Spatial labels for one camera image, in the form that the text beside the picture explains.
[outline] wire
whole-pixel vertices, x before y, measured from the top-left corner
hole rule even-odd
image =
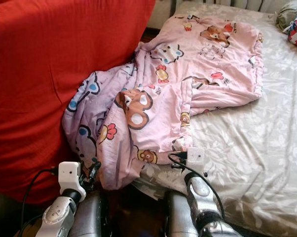
[[[39,177],[39,175],[41,175],[42,173],[44,172],[50,172],[50,173],[53,173],[55,174],[57,168],[53,168],[53,169],[43,169],[43,170],[40,170],[38,172],[38,174],[35,175],[35,177],[32,179],[30,185],[28,186],[27,190],[26,190],[26,193],[24,195],[24,200],[22,202],[22,208],[21,208],[21,220],[20,220],[20,229],[23,228],[23,225],[24,225],[24,212],[25,212],[25,204],[26,204],[26,199],[28,197],[28,194],[32,188],[32,186],[34,185],[35,183],[35,180],[37,179],[37,177]]]
[[[22,233],[24,232],[24,230],[25,230],[25,228],[27,227],[27,225],[29,225],[33,220],[40,218],[42,215],[43,215],[43,214],[40,214],[40,215],[38,215],[38,216],[35,216],[35,217],[31,218],[28,222],[26,222],[26,223],[23,225],[23,227],[20,229],[20,232],[19,232],[19,234],[18,234],[17,237],[21,237],[21,236],[22,236]]]
[[[214,195],[216,196],[216,198],[217,198],[217,200],[219,202],[220,209],[221,209],[221,214],[222,214],[222,218],[225,221],[225,212],[224,212],[223,204],[221,202],[221,199],[220,199],[218,193],[215,191],[215,189],[211,186],[211,184],[200,173],[198,173],[194,169],[192,169],[192,168],[190,168],[190,167],[188,167],[188,166],[186,166],[186,165],[184,165],[184,164],[182,164],[182,163],[174,160],[173,158],[171,158],[171,156],[177,156],[177,157],[179,157],[178,154],[177,153],[170,153],[168,155],[168,159],[170,159],[173,163],[176,163],[176,164],[180,165],[181,167],[183,167],[183,168],[185,168],[187,170],[190,170],[191,172],[195,173],[196,175],[198,175],[209,186],[209,188],[213,191]]]

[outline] pink blanket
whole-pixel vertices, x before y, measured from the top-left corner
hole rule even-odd
[[[253,26],[176,15],[134,60],[93,72],[63,117],[86,169],[99,160],[105,189],[139,177],[145,162],[170,163],[192,146],[190,116],[261,97],[262,35]]]

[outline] green cloth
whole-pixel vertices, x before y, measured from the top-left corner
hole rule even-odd
[[[275,23],[282,31],[297,17],[297,0],[285,4],[279,11]]]

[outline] red fabric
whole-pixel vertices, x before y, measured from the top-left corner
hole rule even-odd
[[[130,60],[155,1],[0,2],[0,192],[21,201],[39,170],[71,159],[64,109],[92,71]],[[42,174],[28,203],[58,191]]]

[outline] white mattress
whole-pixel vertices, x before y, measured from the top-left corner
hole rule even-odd
[[[297,47],[272,15],[183,2],[176,13],[248,22],[264,34],[263,97],[243,107],[191,118],[196,166],[222,198],[229,221],[270,236],[297,237]],[[154,198],[165,187],[185,192],[179,170],[147,164],[134,185]]]

